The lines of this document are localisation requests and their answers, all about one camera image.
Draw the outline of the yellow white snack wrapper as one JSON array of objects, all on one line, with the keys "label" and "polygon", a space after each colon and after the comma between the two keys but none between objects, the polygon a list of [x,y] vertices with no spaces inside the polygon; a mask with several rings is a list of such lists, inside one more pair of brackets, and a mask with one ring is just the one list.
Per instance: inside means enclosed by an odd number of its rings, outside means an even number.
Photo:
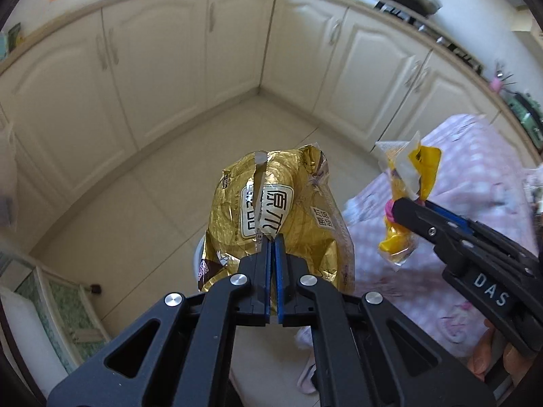
[{"label": "yellow white snack wrapper", "polygon": [[392,207],[400,198],[423,204],[431,194],[441,161],[442,151],[424,146],[420,132],[410,141],[378,141],[376,154],[382,171],[387,175],[392,197],[385,205],[386,236],[379,243],[379,252],[393,267],[401,267],[414,252],[414,234],[393,217]]}]

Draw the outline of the gold foil snack bag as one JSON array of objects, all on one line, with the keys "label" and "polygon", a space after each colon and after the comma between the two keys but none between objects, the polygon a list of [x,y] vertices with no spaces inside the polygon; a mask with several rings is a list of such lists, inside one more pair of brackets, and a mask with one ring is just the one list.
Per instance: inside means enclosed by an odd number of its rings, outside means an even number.
[{"label": "gold foil snack bag", "polygon": [[329,177],[325,154],[311,144],[249,153],[226,166],[203,237],[199,290],[237,273],[242,258],[260,251],[262,239],[283,236],[287,254],[304,259],[311,274],[353,292],[353,241]]}]

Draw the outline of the light blue trash bin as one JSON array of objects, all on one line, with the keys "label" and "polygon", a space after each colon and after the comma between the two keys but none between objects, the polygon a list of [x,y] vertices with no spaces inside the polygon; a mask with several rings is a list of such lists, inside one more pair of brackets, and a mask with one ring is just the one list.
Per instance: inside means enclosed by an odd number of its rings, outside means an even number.
[{"label": "light blue trash bin", "polygon": [[200,280],[200,264],[201,264],[202,256],[203,256],[204,242],[205,242],[205,236],[203,235],[199,239],[194,251],[194,255],[193,255],[192,266],[193,266],[193,273],[194,273],[194,278],[196,282],[199,282]]}]

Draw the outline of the cream kitchen cabinets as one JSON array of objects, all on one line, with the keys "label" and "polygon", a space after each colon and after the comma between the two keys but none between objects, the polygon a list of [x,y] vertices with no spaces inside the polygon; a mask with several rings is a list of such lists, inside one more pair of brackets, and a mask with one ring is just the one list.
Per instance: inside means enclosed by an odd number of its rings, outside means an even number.
[{"label": "cream kitchen cabinets", "polygon": [[102,179],[197,117],[258,89],[371,151],[480,113],[526,163],[535,146],[481,78],[412,27],[345,0],[100,0],[1,64],[18,222],[30,251]]}]

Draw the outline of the pink checkered tablecloth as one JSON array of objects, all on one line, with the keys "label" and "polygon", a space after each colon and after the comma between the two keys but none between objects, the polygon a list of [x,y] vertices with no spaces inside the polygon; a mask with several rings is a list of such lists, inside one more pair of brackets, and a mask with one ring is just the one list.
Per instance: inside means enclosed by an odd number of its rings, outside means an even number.
[{"label": "pink checkered tablecloth", "polygon": [[503,337],[510,402],[528,406],[542,387],[542,253],[525,169],[477,116],[452,116],[423,144],[442,153],[426,201],[394,199],[386,173],[346,204],[355,294],[380,292],[477,377]]}]

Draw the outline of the green toaster oven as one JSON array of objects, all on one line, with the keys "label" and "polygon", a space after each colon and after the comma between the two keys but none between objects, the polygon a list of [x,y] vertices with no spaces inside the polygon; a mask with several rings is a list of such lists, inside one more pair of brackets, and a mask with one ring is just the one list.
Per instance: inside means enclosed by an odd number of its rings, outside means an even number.
[{"label": "green toaster oven", "polygon": [[532,143],[542,151],[542,109],[529,93],[514,92],[508,97],[509,109],[516,116]]}]

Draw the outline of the pink utensil cup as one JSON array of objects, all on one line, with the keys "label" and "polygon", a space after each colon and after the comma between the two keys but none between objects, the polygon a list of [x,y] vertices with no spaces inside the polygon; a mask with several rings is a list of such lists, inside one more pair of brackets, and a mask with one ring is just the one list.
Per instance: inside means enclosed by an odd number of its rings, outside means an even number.
[{"label": "pink utensil cup", "polygon": [[490,79],[490,90],[496,94],[502,91],[510,91],[510,87],[516,82],[513,81],[513,73],[507,72],[502,62],[496,62],[493,76]]}]

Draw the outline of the black gas stove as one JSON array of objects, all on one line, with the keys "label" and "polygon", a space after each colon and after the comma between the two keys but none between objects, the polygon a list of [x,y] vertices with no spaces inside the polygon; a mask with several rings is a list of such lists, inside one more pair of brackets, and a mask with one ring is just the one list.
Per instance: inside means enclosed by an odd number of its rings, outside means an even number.
[{"label": "black gas stove", "polygon": [[484,73],[485,66],[479,58],[473,53],[470,53],[451,35],[438,27],[429,18],[413,11],[407,6],[401,5],[393,0],[377,0],[375,9],[382,13],[388,13],[393,17],[400,19],[402,22],[410,25],[420,34],[423,34],[432,39],[436,44],[447,49],[449,53],[453,53],[460,61],[468,65],[477,75],[481,76]]}]

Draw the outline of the hanging plastic bag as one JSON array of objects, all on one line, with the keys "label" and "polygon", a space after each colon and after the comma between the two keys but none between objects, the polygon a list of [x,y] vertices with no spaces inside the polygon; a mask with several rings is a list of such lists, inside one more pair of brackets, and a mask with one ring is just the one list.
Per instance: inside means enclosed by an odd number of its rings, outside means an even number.
[{"label": "hanging plastic bag", "polygon": [[18,225],[18,166],[17,144],[13,124],[1,130],[0,199],[1,226],[13,231]]}]

